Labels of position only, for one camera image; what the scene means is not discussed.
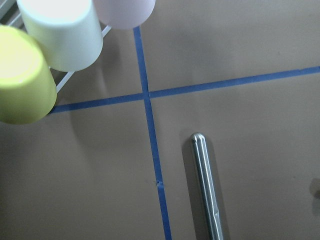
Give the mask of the pink upturned cup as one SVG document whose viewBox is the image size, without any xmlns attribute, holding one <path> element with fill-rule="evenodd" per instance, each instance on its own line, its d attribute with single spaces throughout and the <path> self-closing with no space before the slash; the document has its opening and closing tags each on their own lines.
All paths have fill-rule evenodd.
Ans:
<svg viewBox="0 0 320 240">
<path fill-rule="evenodd" d="M 95 0 L 99 20 L 118 30 L 129 30 L 143 24 L 152 14 L 155 0 Z"/>
</svg>

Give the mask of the steel muddler rod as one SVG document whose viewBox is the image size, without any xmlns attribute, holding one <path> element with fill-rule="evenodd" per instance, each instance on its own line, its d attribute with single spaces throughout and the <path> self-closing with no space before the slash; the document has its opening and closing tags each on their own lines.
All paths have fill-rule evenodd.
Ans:
<svg viewBox="0 0 320 240">
<path fill-rule="evenodd" d="M 199 132 L 194 133 L 191 136 L 191 146 L 195 158 L 210 238 L 212 240 L 223 240 L 224 234 L 220 209 L 205 136 Z"/>
</svg>

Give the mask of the yellow upturned cup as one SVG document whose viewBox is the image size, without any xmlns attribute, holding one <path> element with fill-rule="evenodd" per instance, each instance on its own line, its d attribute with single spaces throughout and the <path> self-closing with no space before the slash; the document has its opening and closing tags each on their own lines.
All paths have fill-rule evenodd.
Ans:
<svg viewBox="0 0 320 240">
<path fill-rule="evenodd" d="M 56 84 L 38 43 L 24 31 L 0 27 L 0 120 L 14 125 L 44 118 L 57 99 Z"/>
</svg>

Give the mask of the white upturned cup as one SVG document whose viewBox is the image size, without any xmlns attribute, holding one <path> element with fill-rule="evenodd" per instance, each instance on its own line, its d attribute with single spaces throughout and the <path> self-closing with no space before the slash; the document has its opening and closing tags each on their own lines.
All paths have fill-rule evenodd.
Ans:
<svg viewBox="0 0 320 240">
<path fill-rule="evenodd" d="M 91 66 L 100 56 L 103 35 L 91 0 L 18 0 L 29 35 L 38 42 L 48 65 L 61 72 Z"/>
</svg>

